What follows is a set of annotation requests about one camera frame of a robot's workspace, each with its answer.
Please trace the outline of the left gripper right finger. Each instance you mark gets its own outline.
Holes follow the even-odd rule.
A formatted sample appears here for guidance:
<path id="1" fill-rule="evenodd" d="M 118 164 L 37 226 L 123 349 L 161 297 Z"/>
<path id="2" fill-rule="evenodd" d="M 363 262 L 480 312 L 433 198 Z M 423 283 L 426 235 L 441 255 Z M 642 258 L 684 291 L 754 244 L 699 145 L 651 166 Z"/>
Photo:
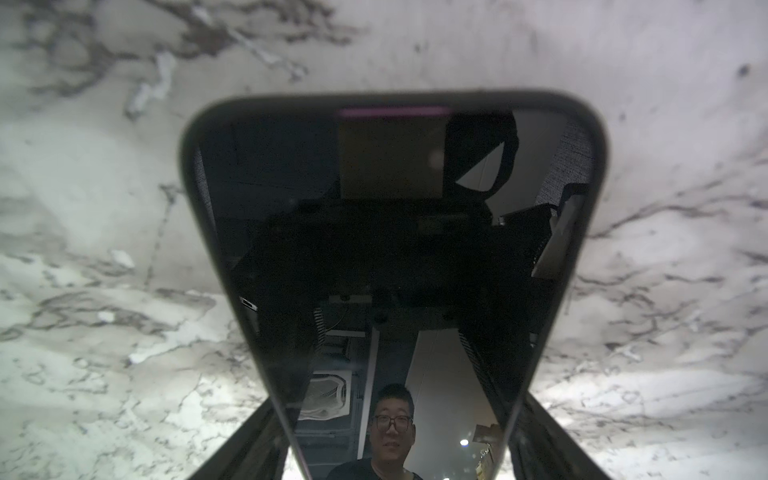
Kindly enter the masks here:
<path id="1" fill-rule="evenodd" d="M 517 479 L 609 479 L 530 393 L 522 403 L 508 446 Z"/>

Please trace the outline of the black phone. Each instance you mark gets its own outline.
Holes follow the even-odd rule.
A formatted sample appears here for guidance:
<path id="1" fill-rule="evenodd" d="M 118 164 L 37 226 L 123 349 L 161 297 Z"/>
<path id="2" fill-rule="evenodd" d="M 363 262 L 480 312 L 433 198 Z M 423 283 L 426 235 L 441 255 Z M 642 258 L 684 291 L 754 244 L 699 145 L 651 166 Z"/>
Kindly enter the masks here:
<path id="1" fill-rule="evenodd" d="M 181 175 L 288 438 L 281 479 L 516 478 L 606 166 L 595 111 L 559 92 L 200 112 Z"/>

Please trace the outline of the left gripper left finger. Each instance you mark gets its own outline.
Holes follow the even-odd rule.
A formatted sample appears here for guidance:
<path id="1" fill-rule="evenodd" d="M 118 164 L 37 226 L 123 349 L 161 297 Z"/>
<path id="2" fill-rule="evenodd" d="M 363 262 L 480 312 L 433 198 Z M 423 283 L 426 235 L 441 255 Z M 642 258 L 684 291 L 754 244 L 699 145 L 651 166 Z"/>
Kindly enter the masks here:
<path id="1" fill-rule="evenodd" d="M 267 400 L 189 479 L 281 479 L 288 449 L 286 433 Z"/>

